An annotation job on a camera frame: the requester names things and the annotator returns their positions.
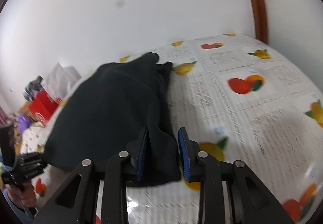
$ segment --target printed fruit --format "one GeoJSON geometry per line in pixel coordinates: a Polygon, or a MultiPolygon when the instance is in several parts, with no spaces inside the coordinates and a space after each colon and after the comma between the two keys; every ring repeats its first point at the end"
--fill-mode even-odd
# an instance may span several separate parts
{"type": "Polygon", "coordinates": [[[223,46],[223,44],[222,43],[214,43],[212,46],[213,46],[213,48],[218,48],[218,47],[223,46]]]}
{"type": "Polygon", "coordinates": [[[247,94],[251,89],[249,82],[239,78],[230,79],[228,84],[230,88],[238,94],[247,94]]]}
{"type": "Polygon", "coordinates": [[[301,214],[301,207],[295,199],[289,199],[283,203],[283,208],[286,210],[290,218],[296,223],[301,214]]]}
{"type": "Polygon", "coordinates": [[[191,190],[200,191],[201,189],[201,182],[187,182],[186,180],[184,180],[184,182],[191,190]]]}
{"type": "Polygon", "coordinates": [[[261,59],[271,59],[270,55],[267,52],[267,49],[265,49],[265,50],[256,50],[253,53],[248,53],[248,55],[254,55],[254,56],[257,56],[257,57],[259,57],[261,59]]]}
{"type": "Polygon", "coordinates": [[[124,63],[128,60],[128,58],[131,57],[130,55],[124,56],[122,58],[119,59],[120,63],[124,63]]]}
{"type": "MultiPolygon", "coordinates": [[[[204,142],[199,143],[201,151],[205,151],[208,154],[212,155],[219,161],[225,161],[225,156],[223,154],[223,151],[220,147],[218,147],[216,144],[204,142]]],[[[184,179],[185,185],[189,187],[192,190],[200,191],[201,189],[201,183],[200,182],[187,182],[184,179]]]]}
{"type": "Polygon", "coordinates": [[[308,112],[305,112],[305,115],[309,116],[310,118],[313,118],[316,120],[316,122],[323,127],[323,108],[321,105],[321,101],[318,100],[317,102],[314,102],[311,104],[311,110],[308,112]]]}
{"type": "Polygon", "coordinates": [[[209,45],[209,44],[201,45],[201,48],[203,48],[203,49],[212,49],[212,48],[218,48],[218,47],[221,47],[221,46],[223,46],[222,43],[214,43],[212,45],[209,45]]]}
{"type": "Polygon", "coordinates": [[[309,212],[309,210],[311,209],[311,207],[314,203],[314,200],[315,200],[315,197],[310,197],[310,199],[308,200],[306,205],[304,205],[298,221],[301,221],[307,215],[307,213],[309,212]]]}
{"type": "Polygon", "coordinates": [[[204,44],[204,45],[201,45],[201,48],[203,48],[203,49],[212,49],[213,45],[204,44]]]}
{"type": "Polygon", "coordinates": [[[311,184],[308,186],[308,188],[304,191],[303,195],[299,199],[299,204],[301,207],[304,207],[311,197],[315,196],[316,194],[316,184],[311,184]]]}
{"type": "Polygon", "coordinates": [[[224,150],[228,144],[229,137],[224,136],[223,139],[219,140],[216,145],[221,149],[224,150]]]}
{"type": "Polygon", "coordinates": [[[252,91],[258,91],[264,84],[264,78],[259,75],[251,75],[246,78],[246,81],[249,82],[252,91]]]}
{"type": "Polygon", "coordinates": [[[220,147],[218,147],[216,144],[204,142],[199,143],[201,151],[205,151],[208,154],[212,155],[219,161],[225,161],[225,156],[223,154],[223,151],[220,147]]]}
{"type": "Polygon", "coordinates": [[[40,197],[44,197],[46,194],[46,185],[41,183],[41,178],[39,178],[36,182],[36,193],[40,196],[40,197]]]}
{"type": "Polygon", "coordinates": [[[196,64],[196,62],[197,61],[194,61],[192,63],[180,64],[177,67],[175,67],[173,70],[179,76],[187,75],[194,68],[194,65],[196,64]]]}
{"type": "Polygon", "coordinates": [[[181,44],[183,44],[183,41],[178,41],[175,43],[171,43],[172,46],[180,46],[181,44]]]}
{"type": "Polygon", "coordinates": [[[98,215],[95,215],[95,224],[101,224],[101,220],[98,215]]]}

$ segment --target red bag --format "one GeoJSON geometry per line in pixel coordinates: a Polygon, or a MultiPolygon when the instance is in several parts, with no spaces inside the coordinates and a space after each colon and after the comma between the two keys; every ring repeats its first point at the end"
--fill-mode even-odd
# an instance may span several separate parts
{"type": "Polygon", "coordinates": [[[40,92],[29,106],[29,110],[44,126],[59,105],[47,94],[45,90],[40,92]]]}

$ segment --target white bag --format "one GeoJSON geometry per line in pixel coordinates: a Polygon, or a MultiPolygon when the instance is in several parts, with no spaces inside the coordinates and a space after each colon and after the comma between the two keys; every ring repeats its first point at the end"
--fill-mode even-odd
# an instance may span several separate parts
{"type": "Polygon", "coordinates": [[[74,67],[63,68],[57,63],[41,85],[55,102],[60,103],[80,78],[74,67]]]}

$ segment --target black cloth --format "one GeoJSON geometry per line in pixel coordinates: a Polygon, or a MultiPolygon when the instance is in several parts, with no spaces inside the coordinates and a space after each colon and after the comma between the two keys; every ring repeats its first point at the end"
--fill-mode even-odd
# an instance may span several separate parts
{"type": "Polygon", "coordinates": [[[177,142],[166,100],[172,63],[158,65],[158,60],[157,54],[146,53],[129,63],[100,66],[59,114],[43,159],[72,171],[83,159],[99,162],[125,150],[147,127],[145,171],[162,177],[159,184],[179,180],[177,142]]]}

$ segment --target metal pin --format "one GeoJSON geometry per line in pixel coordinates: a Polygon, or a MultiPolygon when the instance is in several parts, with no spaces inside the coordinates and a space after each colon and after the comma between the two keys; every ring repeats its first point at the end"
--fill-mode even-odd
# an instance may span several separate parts
{"type": "Polygon", "coordinates": [[[82,161],[82,165],[83,166],[89,166],[91,165],[92,161],[90,159],[85,159],[82,161]]]}
{"type": "Polygon", "coordinates": [[[119,157],[127,157],[129,155],[128,151],[119,152],[119,157]]]}
{"type": "Polygon", "coordinates": [[[199,157],[207,157],[208,154],[205,151],[200,151],[199,153],[197,153],[197,155],[199,157]]]}
{"type": "Polygon", "coordinates": [[[245,163],[241,160],[237,160],[235,162],[235,165],[238,167],[238,168],[243,168],[245,166],[245,163]]]}

